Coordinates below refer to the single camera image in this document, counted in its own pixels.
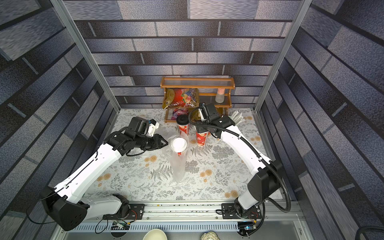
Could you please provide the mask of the translucent plastic carrier bag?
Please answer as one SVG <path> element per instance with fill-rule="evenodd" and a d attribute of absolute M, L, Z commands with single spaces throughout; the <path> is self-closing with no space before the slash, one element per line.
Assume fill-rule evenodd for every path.
<path fill-rule="evenodd" d="M 185 167 L 186 167 L 186 161 L 187 161 L 188 148 L 183 153 L 183 155 L 177 156 L 177 154 L 171 148 L 172 141 L 177 137 L 184 138 L 188 143 L 188 148 L 190 146 L 190 141 L 188 136 L 185 133 L 180 133 L 179 135 L 174 135 L 169 138 L 169 148 L 171 151 L 171 155 L 169 157 L 169 163 L 173 171 L 172 177 L 176 183 L 179 183 L 183 179 L 186 172 Z"/>

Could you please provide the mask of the red floral milk tea cup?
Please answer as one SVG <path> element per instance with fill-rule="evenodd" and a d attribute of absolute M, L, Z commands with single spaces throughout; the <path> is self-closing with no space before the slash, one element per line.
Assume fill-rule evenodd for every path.
<path fill-rule="evenodd" d="M 184 138 L 177 137 L 172 141 L 171 148 L 177 156 L 181 156 L 188 148 L 188 143 Z"/>

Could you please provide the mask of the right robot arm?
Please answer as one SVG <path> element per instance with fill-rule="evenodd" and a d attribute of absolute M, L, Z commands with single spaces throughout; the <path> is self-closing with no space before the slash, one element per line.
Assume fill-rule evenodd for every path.
<path fill-rule="evenodd" d="M 224 116 L 212 122 L 195 121 L 192 124 L 198 133 L 210 132 L 229 145 L 241 158 L 249 169 L 252 178 L 247 184 L 247 190 L 235 200 L 235 209 L 238 215 L 247 214 L 254 206 L 264 201 L 274 204 L 280 211 L 288 213 L 291 210 L 291 198 L 281 173 L 282 164 L 272 161 L 257 150 L 248 141 L 228 116 Z M 286 206 L 279 205 L 270 195 L 281 188 L 286 198 Z"/>

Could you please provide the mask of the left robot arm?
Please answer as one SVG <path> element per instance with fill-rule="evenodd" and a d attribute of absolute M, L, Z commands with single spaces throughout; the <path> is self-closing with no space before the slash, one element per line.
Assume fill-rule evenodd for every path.
<path fill-rule="evenodd" d="M 63 230 L 70 231 L 84 220 L 101 216 L 104 220 L 121 220 L 131 213 L 129 201 L 120 194 L 87 200 L 84 194 L 114 162 L 131 150 L 144 152 L 162 149 L 169 143 L 161 135 L 130 136 L 113 132 L 98 150 L 74 173 L 54 188 L 45 187 L 40 195 L 45 212 Z"/>

